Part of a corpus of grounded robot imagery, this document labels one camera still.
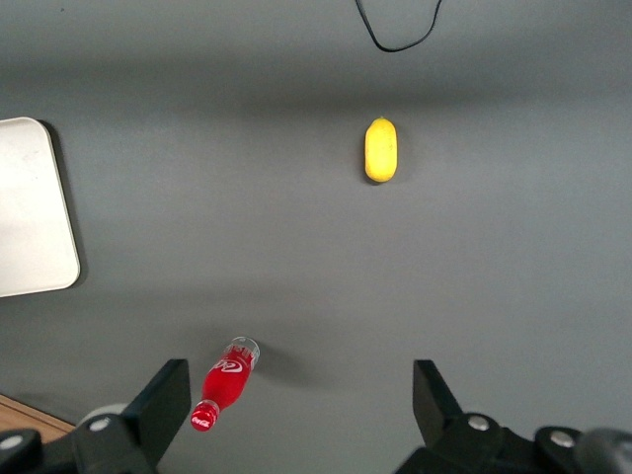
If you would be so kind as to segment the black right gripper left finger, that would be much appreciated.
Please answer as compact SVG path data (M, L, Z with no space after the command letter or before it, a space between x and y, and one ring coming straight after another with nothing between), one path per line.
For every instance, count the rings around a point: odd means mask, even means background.
M121 410L101 410L72 435L79 473L155 473L191 408L189 363L168 360Z

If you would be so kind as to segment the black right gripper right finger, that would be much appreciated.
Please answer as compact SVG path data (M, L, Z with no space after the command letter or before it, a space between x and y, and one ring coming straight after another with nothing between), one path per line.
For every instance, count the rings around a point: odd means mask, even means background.
M435 363L414 362L413 413L424 445L397 469L399 473L496 473L505 445L500 425L459 406Z

